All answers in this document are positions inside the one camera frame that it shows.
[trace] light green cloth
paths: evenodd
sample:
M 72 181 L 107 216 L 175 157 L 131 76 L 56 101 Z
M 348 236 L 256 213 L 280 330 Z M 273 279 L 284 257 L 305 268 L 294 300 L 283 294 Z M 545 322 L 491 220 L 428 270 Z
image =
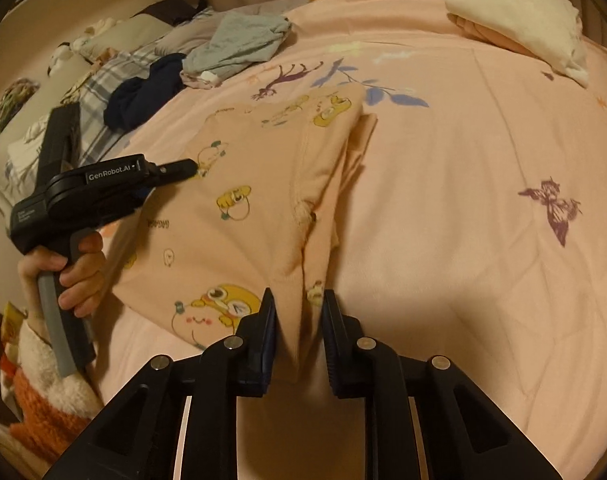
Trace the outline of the light green cloth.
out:
M 184 59 L 184 81 L 199 78 L 206 71 L 223 81 L 253 63 L 268 61 L 285 40 L 290 26 L 283 16 L 229 12 L 212 40 L 198 46 Z

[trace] beige cushion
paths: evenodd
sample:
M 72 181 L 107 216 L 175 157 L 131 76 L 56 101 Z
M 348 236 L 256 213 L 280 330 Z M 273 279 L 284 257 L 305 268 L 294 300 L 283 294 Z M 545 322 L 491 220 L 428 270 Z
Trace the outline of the beige cushion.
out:
M 301 7 L 310 0 L 274 0 L 263 4 L 253 4 L 238 9 L 232 9 L 234 12 L 261 16 L 278 16 L 285 14 L 289 10 Z M 155 47 L 155 53 L 158 56 L 167 56 L 174 52 L 183 52 L 190 54 L 198 46 L 210 41 L 221 24 L 221 20 L 228 12 L 219 12 L 208 18 L 192 20 L 192 22 L 181 25 L 170 32 L 165 38 L 158 41 Z
M 568 0 L 446 0 L 445 5 L 456 16 L 506 36 L 556 72 L 587 86 L 581 19 Z
M 19 140 L 25 135 L 27 129 L 57 106 L 62 97 L 81 76 L 86 74 L 90 65 L 81 56 L 75 54 L 67 60 L 61 69 L 57 70 L 51 78 L 42 84 L 36 94 L 19 110 L 0 135 L 0 209 L 5 214 L 9 205 L 14 205 L 23 196 L 17 189 L 13 189 L 6 178 L 6 161 L 8 160 L 8 144 Z
M 139 14 L 125 22 L 118 23 L 103 34 L 87 41 L 79 53 L 87 59 L 96 60 L 107 48 L 133 52 L 144 45 L 158 40 L 173 29 L 149 14 Z

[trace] navy blue cloth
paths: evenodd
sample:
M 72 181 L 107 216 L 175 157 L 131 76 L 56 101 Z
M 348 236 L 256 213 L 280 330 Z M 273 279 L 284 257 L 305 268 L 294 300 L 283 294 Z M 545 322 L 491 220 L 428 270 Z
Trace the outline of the navy blue cloth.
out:
M 186 86 L 181 81 L 186 54 L 170 54 L 150 66 L 147 79 L 133 77 L 121 83 L 107 102 L 104 123 L 113 131 L 131 132 Z

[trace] black cloth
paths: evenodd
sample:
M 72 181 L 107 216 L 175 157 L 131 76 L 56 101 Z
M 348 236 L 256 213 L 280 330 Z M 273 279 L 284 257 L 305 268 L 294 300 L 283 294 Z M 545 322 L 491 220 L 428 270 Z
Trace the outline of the black cloth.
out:
M 149 14 L 162 22 L 176 27 L 179 23 L 192 20 L 199 12 L 208 6 L 206 0 L 199 0 L 195 9 L 183 0 L 161 0 L 143 9 L 139 14 Z
M 186 86 L 180 72 L 186 54 L 170 54 L 150 66 L 147 79 L 133 77 L 121 83 L 107 102 L 104 123 L 126 133 L 138 128 Z

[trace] white pillow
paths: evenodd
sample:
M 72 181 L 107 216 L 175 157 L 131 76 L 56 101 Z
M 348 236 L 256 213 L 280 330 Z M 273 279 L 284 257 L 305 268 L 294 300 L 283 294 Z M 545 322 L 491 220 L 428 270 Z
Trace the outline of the white pillow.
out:
M 449 12 L 524 46 L 553 70 L 588 82 L 579 11 L 568 0 L 446 0 Z
M 171 25 L 154 16 L 138 14 L 91 38 L 83 44 L 79 53 L 86 59 L 95 61 L 108 48 L 119 52 L 133 52 L 165 36 L 172 29 Z

